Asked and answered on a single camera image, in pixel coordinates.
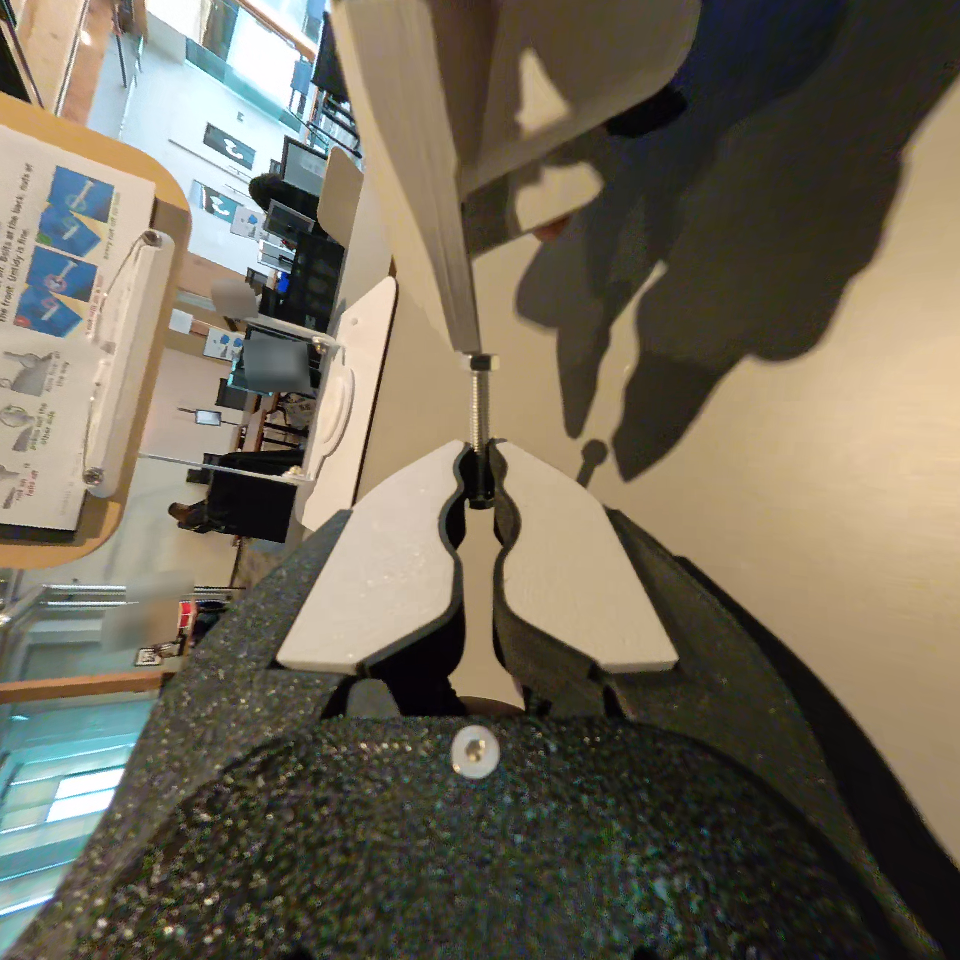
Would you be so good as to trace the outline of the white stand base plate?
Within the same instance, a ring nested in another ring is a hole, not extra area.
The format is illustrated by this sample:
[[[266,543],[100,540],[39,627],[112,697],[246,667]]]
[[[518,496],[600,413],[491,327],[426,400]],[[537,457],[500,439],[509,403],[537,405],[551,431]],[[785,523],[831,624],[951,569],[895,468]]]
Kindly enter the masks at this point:
[[[386,277],[342,314],[337,347],[324,359],[294,503],[298,523],[318,531],[354,507],[378,399],[399,286]]]

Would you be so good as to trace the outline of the printed instruction sheet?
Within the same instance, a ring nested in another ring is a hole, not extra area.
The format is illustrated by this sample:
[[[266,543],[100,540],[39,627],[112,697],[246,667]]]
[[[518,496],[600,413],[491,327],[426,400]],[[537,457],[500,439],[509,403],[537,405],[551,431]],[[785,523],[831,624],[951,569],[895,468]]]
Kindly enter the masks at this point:
[[[150,230],[154,186],[2,126],[2,536],[71,539],[107,285]]]

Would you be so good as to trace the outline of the black crate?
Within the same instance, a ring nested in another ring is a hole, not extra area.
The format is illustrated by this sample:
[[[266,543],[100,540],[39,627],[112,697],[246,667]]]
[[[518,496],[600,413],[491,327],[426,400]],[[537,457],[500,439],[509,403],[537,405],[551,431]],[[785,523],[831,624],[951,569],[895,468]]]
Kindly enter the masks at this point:
[[[288,322],[329,331],[345,257],[345,248],[327,234],[300,236],[284,300]]]

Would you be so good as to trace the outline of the wooden document board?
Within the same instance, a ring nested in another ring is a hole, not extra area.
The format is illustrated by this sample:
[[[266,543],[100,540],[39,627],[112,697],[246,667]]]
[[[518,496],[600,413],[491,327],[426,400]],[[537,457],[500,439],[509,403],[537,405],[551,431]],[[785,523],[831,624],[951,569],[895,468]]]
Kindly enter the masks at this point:
[[[117,532],[124,518],[134,484],[138,458],[157,389],[168,323],[180,286],[180,274],[193,226],[186,194],[162,163],[141,150],[71,123],[64,118],[2,95],[2,126],[49,147],[63,148],[88,162],[124,173],[153,186],[150,225],[167,234],[171,242],[170,265],[153,302],[157,315],[147,323],[148,353],[142,374],[134,384],[134,406],[121,449],[119,475],[114,492],[93,497],[83,504],[78,533],[65,543],[41,543],[2,536],[2,566],[16,570],[49,570],[89,557]]]

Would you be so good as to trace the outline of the white clip bar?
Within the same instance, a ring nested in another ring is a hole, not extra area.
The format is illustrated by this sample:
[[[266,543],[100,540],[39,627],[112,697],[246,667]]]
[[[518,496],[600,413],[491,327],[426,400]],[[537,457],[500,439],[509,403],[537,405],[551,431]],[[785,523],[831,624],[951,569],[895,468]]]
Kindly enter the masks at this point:
[[[98,366],[81,445],[81,481],[93,498],[113,498],[121,483],[175,250],[168,234],[143,231],[103,292],[91,335]]]

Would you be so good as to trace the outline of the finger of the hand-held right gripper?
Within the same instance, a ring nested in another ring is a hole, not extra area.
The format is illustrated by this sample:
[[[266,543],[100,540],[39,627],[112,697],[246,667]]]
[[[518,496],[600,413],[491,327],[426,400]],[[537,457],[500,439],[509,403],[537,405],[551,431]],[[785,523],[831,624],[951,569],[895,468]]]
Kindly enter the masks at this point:
[[[332,2],[330,18],[399,281],[454,353],[482,354],[430,5]]]

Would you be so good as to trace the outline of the black wall sign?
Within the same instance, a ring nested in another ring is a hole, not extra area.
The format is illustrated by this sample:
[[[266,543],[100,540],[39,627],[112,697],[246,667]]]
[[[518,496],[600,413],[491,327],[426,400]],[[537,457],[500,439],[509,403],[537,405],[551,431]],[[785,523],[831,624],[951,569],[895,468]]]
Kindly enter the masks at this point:
[[[221,127],[207,123],[203,132],[202,144],[207,149],[228,162],[246,171],[253,171],[257,157],[255,148],[237,139]]]
[[[202,210],[219,221],[232,225],[243,203],[198,180],[193,180],[188,199],[192,206]]]

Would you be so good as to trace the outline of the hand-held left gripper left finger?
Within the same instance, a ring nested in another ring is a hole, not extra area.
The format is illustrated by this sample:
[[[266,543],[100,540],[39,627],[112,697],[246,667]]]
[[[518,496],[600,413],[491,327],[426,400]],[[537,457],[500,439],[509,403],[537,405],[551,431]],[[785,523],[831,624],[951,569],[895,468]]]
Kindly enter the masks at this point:
[[[468,446],[451,441],[358,502],[281,644],[287,670],[383,684],[402,716],[460,717]]]

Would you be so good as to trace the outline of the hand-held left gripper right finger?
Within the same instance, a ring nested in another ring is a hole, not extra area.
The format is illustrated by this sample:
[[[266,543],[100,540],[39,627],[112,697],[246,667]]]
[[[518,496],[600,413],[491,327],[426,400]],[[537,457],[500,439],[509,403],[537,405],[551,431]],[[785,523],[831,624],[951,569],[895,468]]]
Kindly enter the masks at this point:
[[[603,716],[613,681],[679,654],[607,510],[520,448],[493,448],[494,646],[532,713]]]

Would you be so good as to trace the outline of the silver threaded bolt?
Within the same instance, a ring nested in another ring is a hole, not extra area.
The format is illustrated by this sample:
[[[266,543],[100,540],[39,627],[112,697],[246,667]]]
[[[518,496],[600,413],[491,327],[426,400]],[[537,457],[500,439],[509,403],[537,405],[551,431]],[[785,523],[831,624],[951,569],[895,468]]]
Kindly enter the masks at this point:
[[[469,503],[474,510],[487,510],[494,505],[495,487],[490,472],[490,373],[470,375],[470,439],[474,458]]]

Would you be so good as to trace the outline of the wooden chair back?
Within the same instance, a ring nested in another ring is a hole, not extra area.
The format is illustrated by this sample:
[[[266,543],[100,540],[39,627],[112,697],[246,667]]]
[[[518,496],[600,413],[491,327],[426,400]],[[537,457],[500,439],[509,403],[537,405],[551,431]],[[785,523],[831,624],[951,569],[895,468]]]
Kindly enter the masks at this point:
[[[353,156],[340,147],[332,147],[318,197],[316,222],[344,249],[351,243],[363,185],[364,173]]]

